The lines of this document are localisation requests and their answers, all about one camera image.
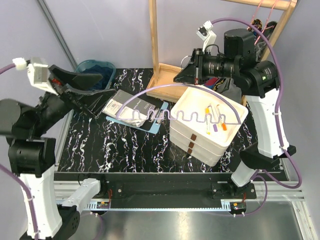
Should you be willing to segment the navy blue mesh shorts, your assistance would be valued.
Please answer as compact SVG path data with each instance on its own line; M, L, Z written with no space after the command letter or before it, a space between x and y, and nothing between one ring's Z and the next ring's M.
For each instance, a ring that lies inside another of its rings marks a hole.
M91 90L104 90L106 89L109 80L113 74L114 69L111 67L102 67L100 65L95 65L92 68L89 69L89 72L92 74L101 74L102 79L96 83L93 87L91 87Z

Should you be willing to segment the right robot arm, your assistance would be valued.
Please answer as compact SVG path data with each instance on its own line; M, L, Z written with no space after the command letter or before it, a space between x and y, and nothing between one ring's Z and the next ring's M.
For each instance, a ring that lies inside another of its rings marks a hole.
M292 160L296 147L286 139L280 110L281 74L275 62L258 61L255 35L244 28L224 33L224 52L211 55L216 34L211 27L198 28L197 35L204 41L202 48L192 51L188 64L173 78L175 83L204 84L209 78L229 78L245 96L254 119L258 140L240 152L240 163L224 190L232 198L239 198L258 172L280 159Z

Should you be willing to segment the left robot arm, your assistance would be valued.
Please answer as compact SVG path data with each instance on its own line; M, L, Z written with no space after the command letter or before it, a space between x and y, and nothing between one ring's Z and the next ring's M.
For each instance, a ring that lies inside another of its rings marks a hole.
M21 186L28 227L24 240L67 240L78 229L80 215L92 198L110 195L104 176L85 178L77 190L57 203L54 189L56 139L45 133L70 111L96 118L114 94L95 90L99 73L77 73L56 65L17 58L12 64L26 70L30 84L45 94L36 106L14 99L0 102L0 134L9 145L10 167L3 171Z

